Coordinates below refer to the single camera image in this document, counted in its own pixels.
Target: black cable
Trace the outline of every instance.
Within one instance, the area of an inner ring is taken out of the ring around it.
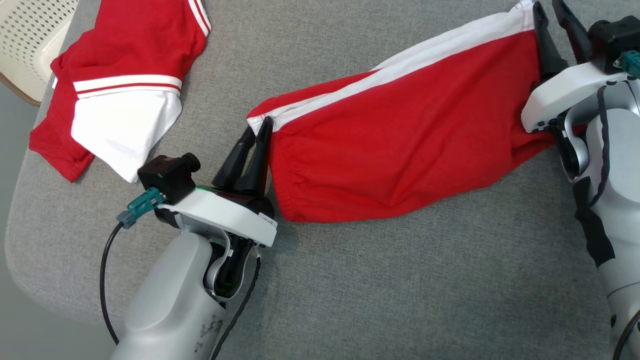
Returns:
[[[258,279],[259,272],[260,272],[260,257],[258,257],[255,260],[255,271],[253,272],[253,280],[251,280],[251,285],[249,286],[249,290],[247,290],[246,295],[244,296],[244,300],[242,300],[242,304],[240,304],[240,307],[238,308],[238,311],[236,311],[234,318],[231,319],[229,326],[227,326],[227,329],[225,330],[224,334],[222,334],[222,337],[220,337],[220,341],[218,342],[218,345],[216,345],[216,350],[213,351],[211,360],[215,360],[218,357],[218,354],[222,349],[222,344],[225,342],[225,340],[227,339],[227,336],[229,336],[229,332],[231,331],[231,329],[234,328],[234,325],[238,321],[238,318],[244,311],[244,306],[246,305],[247,302],[249,302],[249,297],[251,297],[251,292],[253,292],[253,288],[255,287],[255,281]]]
[[[111,338],[113,339],[113,342],[116,343],[116,345],[118,345],[120,341],[118,340],[118,336],[116,336],[116,332],[113,330],[111,320],[109,320],[109,313],[107,312],[107,299],[104,294],[104,274],[107,270],[107,258],[109,257],[109,249],[111,248],[111,243],[113,243],[113,239],[116,237],[123,226],[124,224],[122,222],[119,222],[111,232],[111,235],[109,235],[107,244],[104,246],[104,252],[102,253],[102,262],[100,263],[100,307],[102,308],[104,325],[107,325],[107,330],[109,330]]]
[[[629,340],[629,336],[631,336],[631,334],[633,333],[634,327],[636,327],[638,320],[640,320],[640,310],[636,312],[634,317],[632,317],[631,320],[629,320],[629,322],[627,323],[627,326],[625,326],[625,329],[622,330],[620,339],[618,339],[618,343],[616,344],[616,350],[614,350],[613,352],[612,360],[620,360],[620,355],[622,355],[622,348],[627,343],[627,340]]]
[[[598,191],[594,195],[593,199],[589,203],[589,207],[592,207],[600,200],[604,188],[607,185],[609,179],[609,169],[611,163],[609,162],[609,120],[607,119],[607,106],[604,102],[604,90],[606,86],[598,89],[598,112],[600,114],[600,123],[602,123],[602,169],[600,170],[600,184],[598,184]]]

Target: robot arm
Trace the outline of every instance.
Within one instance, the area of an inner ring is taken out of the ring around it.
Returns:
[[[609,301],[613,358],[640,359],[640,20],[598,21],[587,34],[564,1],[553,5],[582,63],[532,91],[522,124],[553,132]],[[542,69],[554,52],[541,49]]]
[[[265,119],[257,136],[248,127],[214,186],[195,186],[191,173],[200,163],[192,154],[158,156],[140,168],[145,189],[158,189],[164,199],[155,209],[156,216],[182,229],[182,234],[154,264],[129,305],[113,360],[212,357],[225,303],[242,287],[248,258],[258,258],[255,281],[260,265],[256,248],[272,246],[276,236],[273,205],[264,196],[272,128],[271,118]],[[241,176],[254,144],[248,169]]]

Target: laundry basket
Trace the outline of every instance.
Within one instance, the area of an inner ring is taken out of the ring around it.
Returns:
[[[78,0],[0,0],[0,81],[39,106]]]

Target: red and white fabric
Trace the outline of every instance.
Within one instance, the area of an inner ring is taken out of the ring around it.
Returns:
[[[283,216],[396,217],[489,186],[552,144],[520,111],[539,79],[532,2],[417,44],[369,72],[264,101]]]
[[[210,31],[200,0],[103,1],[94,29],[54,60],[54,97],[29,147],[69,181],[91,153],[137,180],[182,110],[182,80]]]

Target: gray fabric surface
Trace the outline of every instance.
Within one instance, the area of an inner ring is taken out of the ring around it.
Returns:
[[[182,115],[151,155],[193,152],[202,162],[195,181],[207,184],[265,98],[368,70],[513,2],[206,1],[209,43],[183,88]],[[631,0],[570,5],[587,25],[640,15]],[[67,45],[91,28],[98,6],[80,2]],[[560,28],[551,30],[571,58]],[[101,321],[100,255],[115,215],[141,190],[101,160],[69,184],[28,152],[6,234],[17,284],[53,311]],[[220,359],[605,359],[609,312],[574,209],[549,149],[495,186],[403,217],[330,225],[278,217]],[[107,275],[114,318],[176,235],[149,215],[118,236]]]

